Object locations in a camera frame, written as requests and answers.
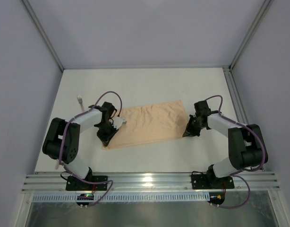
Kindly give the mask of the orange cloth napkin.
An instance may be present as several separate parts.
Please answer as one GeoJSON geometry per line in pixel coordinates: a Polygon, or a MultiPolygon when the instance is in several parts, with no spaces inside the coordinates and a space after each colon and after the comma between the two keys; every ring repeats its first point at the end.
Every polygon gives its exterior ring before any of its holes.
{"type": "Polygon", "coordinates": [[[112,150],[182,138],[188,122],[180,100],[124,108],[120,114],[126,123],[102,148],[112,150]]]}

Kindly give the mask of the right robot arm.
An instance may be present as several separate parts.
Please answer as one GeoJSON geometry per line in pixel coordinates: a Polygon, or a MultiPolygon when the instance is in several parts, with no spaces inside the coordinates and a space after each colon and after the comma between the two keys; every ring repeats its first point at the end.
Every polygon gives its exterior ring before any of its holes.
{"type": "Polygon", "coordinates": [[[215,130],[228,139],[228,156],[212,164],[206,172],[193,171],[191,183],[198,189],[233,189],[233,175],[255,171],[268,162],[268,153],[261,129],[256,124],[245,125],[225,117],[219,110],[211,110],[207,101],[194,104],[184,137],[198,137],[201,130],[215,130]]]}

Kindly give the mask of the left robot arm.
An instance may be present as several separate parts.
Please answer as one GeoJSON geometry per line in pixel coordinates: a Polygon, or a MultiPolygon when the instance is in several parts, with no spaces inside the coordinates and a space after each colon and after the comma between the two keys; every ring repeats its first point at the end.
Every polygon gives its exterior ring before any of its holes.
{"type": "Polygon", "coordinates": [[[120,127],[126,123],[119,115],[113,117],[115,112],[111,103],[104,102],[101,106],[91,106],[68,121],[54,118],[43,142],[43,154],[57,160],[76,179],[93,184],[91,168],[78,156],[80,134],[96,127],[98,139],[103,146],[108,146],[120,127]]]}

